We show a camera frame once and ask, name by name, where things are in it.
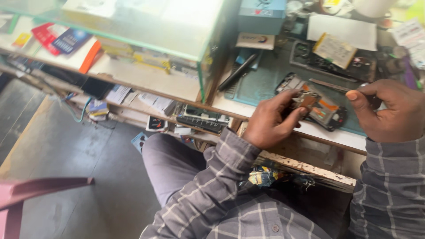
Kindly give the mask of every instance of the red card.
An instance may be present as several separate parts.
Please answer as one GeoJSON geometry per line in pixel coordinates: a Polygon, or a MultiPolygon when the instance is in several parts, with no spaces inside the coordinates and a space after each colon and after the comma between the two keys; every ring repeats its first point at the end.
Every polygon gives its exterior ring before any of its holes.
{"type": "Polygon", "coordinates": [[[54,23],[46,23],[31,30],[34,37],[54,56],[59,55],[60,51],[52,46],[52,42],[56,40],[63,32],[68,29],[54,23]]]}

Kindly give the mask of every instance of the shirt button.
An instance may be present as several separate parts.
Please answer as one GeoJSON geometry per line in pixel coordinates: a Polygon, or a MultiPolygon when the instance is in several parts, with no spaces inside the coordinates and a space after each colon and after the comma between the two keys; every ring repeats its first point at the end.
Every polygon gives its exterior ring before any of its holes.
{"type": "Polygon", "coordinates": [[[273,230],[274,232],[278,232],[278,231],[279,231],[279,226],[278,226],[278,225],[276,225],[276,224],[274,224],[274,225],[272,226],[272,230],[273,230]]]}

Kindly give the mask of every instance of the blue repair mat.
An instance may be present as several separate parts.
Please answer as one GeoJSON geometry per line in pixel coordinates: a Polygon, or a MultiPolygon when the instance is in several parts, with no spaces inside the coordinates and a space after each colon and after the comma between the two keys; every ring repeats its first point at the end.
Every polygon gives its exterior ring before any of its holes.
{"type": "Polygon", "coordinates": [[[347,119],[340,128],[341,130],[366,136],[363,129],[360,128],[359,120],[345,94],[326,86],[309,82],[309,79],[314,78],[349,89],[357,89],[362,82],[354,83],[338,77],[316,73],[299,66],[290,65],[289,57],[291,48],[292,42],[288,42],[280,49],[275,48],[274,52],[264,51],[258,69],[256,71],[251,70],[245,77],[242,77],[237,83],[229,87],[224,97],[229,100],[257,106],[260,101],[274,97],[276,86],[288,73],[294,72],[301,79],[307,81],[308,84],[314,85],[317,90],[347,108],[347,119]]]}

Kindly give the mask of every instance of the stylus pen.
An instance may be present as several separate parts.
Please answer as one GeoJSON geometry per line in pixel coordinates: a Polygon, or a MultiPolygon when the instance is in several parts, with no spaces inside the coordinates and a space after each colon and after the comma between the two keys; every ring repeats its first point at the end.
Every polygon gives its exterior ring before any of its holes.
{"type": "Polygon", "coordinates": [[[233,74],[231,74],[223,83],[220,84],[218,91],[225,90],[257,57],[257,53],[250,55],[248,59],[233,74]]]}

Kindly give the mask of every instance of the glass shelf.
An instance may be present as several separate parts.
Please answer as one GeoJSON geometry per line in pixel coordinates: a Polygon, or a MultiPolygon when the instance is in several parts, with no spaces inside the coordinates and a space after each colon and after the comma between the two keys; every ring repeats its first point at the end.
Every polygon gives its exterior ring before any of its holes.
{"type": "Polygon", "coordinates": [[[202,61],[224,0],[0,0],[0,10],[202,61]]]}

